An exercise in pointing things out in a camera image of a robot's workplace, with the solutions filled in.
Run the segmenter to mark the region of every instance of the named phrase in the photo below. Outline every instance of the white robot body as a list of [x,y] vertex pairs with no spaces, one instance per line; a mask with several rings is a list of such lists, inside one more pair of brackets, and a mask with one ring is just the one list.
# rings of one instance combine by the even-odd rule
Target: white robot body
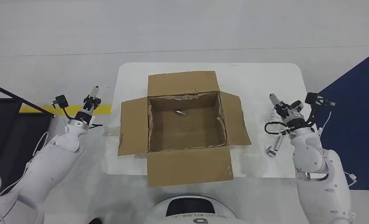
[[[196,208],[193,204],[188,202],[183,210],[183,213],[169,215],[169,210],[171,209],[171,203],[174,201],[186,199],[203,200],[207,201],[211,212],[185,212],[195,211]],[[149,213],[145,224],[198,224],[198,223],[210,223],[210,224],[247,224],[236,217],[236,215],[223,203],[204,196],[176,196],[162,201],[153,207]]]

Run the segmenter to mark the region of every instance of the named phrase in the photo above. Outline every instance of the white table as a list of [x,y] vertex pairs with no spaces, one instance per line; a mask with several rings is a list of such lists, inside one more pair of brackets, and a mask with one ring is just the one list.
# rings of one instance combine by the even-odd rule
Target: white table
[[[294,178],[293,146],[285,138],[276,158],[266,149],[277,139],[264,132],[272,104],[269,94],[292,103],[304,101],[305,84],[294,64],[206,64],[206,63],[128,63],[120,67],[116,80],[109,127],[120,126],[121,102],[147,95],[148,75],[196,70],[214,70],[220,90],[240,97],[248,135],[252,145],[232,146],[231,158],[235,177]],[[305,104],[302,114],[311,109]],[[118,156],[119,137],[106,139],[105,158],[101,163],[107,174],[147,175],[146,158],[137,155]]]

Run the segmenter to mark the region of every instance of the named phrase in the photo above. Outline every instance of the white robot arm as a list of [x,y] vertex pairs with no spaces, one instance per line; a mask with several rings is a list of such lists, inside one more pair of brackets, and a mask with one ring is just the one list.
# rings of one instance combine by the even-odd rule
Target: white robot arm
[[94,87],[83,108],[65,127],[64,135],[52,138],[26,165],[25,173],[16,186],[0,197],[0,223],[43,223],[43,203],[50,191],[69,173],[83,153],[79,137],[87,133],[100,104],[99,91]]
[[[281,116],[295,147],[293,163],[302,209],[311,224],[352,223],[355,213],[351,211],[351,195],[340,157],[333,150],[321,146],[314,132],[314,115],[307,121],[300,111],[303,104],[288,105],[270,95],[274,108]],[[306,102],[314,106],[334,106],[318,94],[309,93]],[[323,178],[311,178],[310,174],[321,174]]]

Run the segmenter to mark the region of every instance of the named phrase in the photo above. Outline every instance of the cardboard box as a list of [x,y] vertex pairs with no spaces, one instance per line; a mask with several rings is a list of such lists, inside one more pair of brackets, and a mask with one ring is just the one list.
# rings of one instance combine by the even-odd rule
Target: cardboard box
[[250,144],[215,72],[152,75],[148,97],[122,102],[118,155],[146,154],[149,187],[232,180],[229,145]]

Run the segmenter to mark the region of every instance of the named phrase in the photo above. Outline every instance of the gray floor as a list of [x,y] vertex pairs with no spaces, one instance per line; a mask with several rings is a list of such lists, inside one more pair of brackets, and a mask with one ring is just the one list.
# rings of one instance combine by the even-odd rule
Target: gray floor
[[[95,123],[103,124],[107,118],[97,116]],[[62,132],[63,126],[62,117],[56,117],[50,134]],[[85,141],[85,152],[45,202],[45,223],[82,224],[97,216],[104,223],[143,223],[155,204],[180,194],[215,198],[250,223],[307,223],[294,180],[236,178],[228,182],[148,188],[146,177],[107,175],[101,171],[105,152],[103,128],[90,130]],[[356,191],[352,196],[357,212],[355,223],[365,223],[369,193]]]

